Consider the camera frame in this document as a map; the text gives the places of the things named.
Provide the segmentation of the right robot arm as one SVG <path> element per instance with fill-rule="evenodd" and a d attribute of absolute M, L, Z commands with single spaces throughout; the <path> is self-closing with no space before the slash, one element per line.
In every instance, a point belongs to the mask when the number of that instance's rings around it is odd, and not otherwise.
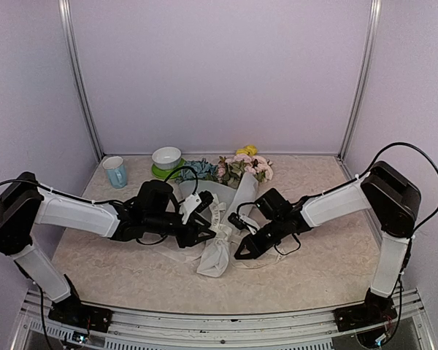
<path fill-rule="evenodd" d="M 393 294 L 410 259 L 420 200 L 418 187 L 385 161 L 375 162 L 333 189 L 294 202 L 271 188 L 253 202 L 266 219 L 264 226 L 251 228 L 239 211 L 230 215 L 229 222 L 249 229 L 234 256 L 237 260 L 257 260 L 277 251 L 287 237 L 298 241 L 300 235 L 324 225 L 371 213 L 381 231 L 372 280 L 360 303 L 335 309 L 334 317 L 340 332 L 393 321 L 401 312 Z"/>

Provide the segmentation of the pink fake flower bunch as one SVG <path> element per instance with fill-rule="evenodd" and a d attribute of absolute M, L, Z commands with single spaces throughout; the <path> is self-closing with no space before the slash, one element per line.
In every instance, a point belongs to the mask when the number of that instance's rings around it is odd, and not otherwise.
<path fill-rule="evenodd" d="M 268 182 L 274 177 L 272 161 L 260 155 L 220 157 L 215 178 L 220 184 L 237 189 L 245 174 L 251 174 L 259 183 Z"/>

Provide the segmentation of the cream printed ribbon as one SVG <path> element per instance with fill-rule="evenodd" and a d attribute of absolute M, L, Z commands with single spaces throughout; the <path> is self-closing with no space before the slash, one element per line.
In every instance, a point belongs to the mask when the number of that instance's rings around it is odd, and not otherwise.
<path fill-rule="evenodd" d="M 178 263 L 199 261 L 196 272 L 203 276 L 218 278 L 226 271 L 231 258 L 231 243 L 238 244 L 239 236 L 233 229 L 221 222 L 222 213 L 226 211 L 225 203 L 217 201 L 209 205 L 211 229 L 216 237 L 192 248 L 180 249 L 170 243 L 159 245 L 154 251 Z"/>

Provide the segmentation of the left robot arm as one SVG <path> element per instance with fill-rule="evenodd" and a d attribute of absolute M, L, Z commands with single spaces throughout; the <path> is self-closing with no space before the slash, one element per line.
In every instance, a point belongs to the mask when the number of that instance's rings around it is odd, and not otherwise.
<path fill-rule="evenodd" d="M 0 182 L 0 187 L 5 188 L 0 195 L 0 252 L 50 299 L 49 319 L 87 332 L 107 333 L 112 311 L 81 301 L 70 278 L 33 241 L 35 225 L 81 230 L 119 242 L 140 242 L 145 233 L 157 234 L 162 241 L 171 236 L 180 248 L 216 236 L 201 216 L 213 200 L 207 190 L 178 201 L 168 182 L 153 179 L 127 201 L 91 201 L 47 187 L 27 171 Z"/>

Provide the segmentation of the yellow fake flower stem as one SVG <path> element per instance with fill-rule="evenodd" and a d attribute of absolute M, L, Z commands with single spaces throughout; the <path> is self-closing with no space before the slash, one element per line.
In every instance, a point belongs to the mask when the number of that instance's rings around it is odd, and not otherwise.
<path fill-rule="evenodd" d="M 258 154 L 258 149 L 253 144 L 248 144 L 243 148 L 240 148 L 236 151 L 236 155 L 247 155 L 247 156 L 255 156 Z"/>

